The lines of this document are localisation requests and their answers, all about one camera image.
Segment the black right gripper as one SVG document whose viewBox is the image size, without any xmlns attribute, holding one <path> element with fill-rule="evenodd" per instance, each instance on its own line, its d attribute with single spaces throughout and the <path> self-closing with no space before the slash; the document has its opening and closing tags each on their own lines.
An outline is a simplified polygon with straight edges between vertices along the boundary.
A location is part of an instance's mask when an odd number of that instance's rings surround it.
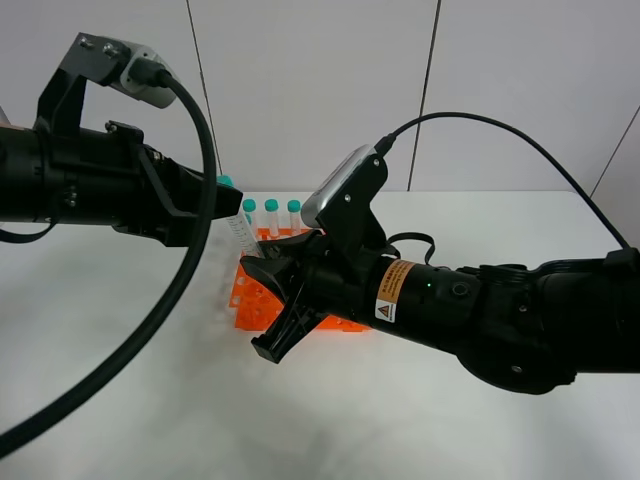
<svg viewBox="0 0 640 480">
<path fill-rule="evenodd" d="M 284 304 L 274 322 L 251 344 L 279 364 L 326 317 L 375 325 L 380 247 L 360 245 L 347 254 L 326 234 L 305 232 L 260 241 L 263 256 L 240 259 L 245 274 Z"/>
</svg>

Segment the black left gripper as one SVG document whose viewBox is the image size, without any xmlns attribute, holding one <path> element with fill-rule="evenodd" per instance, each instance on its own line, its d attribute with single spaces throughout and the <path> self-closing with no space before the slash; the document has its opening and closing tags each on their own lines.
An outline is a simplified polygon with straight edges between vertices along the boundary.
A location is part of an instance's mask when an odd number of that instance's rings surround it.
<svg viewBox="0 0 640 480">
<path fill-rule="evenodd" d="M 34 220 L 110 226 L 166 247 L 188 246 L 203 175 L 146 145 L 140 129 L 113 126 L 111 133 L 81 128 L 64 136 L 35 123 L 41 165 L 34 173 L 41 192 Z M 202 218 L 236 216 L 242 200 L 235 187 L 204 181 Z"/>
</svg>

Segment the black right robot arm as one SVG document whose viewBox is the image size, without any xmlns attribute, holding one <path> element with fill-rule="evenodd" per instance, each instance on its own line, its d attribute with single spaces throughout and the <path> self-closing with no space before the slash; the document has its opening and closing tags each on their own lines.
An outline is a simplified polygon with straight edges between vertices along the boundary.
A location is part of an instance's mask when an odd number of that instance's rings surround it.
<svg viewBox="0 0 640 480">
<path fill-rule="evenodd" d="M 241 264 L 283 305 L 253 340 L 271 362 L 332 315 L 453 355 L 478 379 L 516 393 L 545 394 L 580 373 L 639 370 L 634 248 L 532 270 L 419 264 L 390 245 L 349 257 L 316 231 L 262 248 Z"/>
</svg>

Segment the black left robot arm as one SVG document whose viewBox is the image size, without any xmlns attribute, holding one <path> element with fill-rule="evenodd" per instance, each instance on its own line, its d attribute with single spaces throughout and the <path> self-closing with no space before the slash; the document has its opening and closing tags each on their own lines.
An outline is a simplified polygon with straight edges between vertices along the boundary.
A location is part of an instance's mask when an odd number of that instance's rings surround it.
<svg viewBox="0 0 640 480">
<path fill-rule="evenodd" d="M 111 127 L 71 137 L 2 128 L 2 221 L 105 225 L 166 247 L 187 246 L 203 174 L 146 145 L 140 129 Z"/>
</svg>

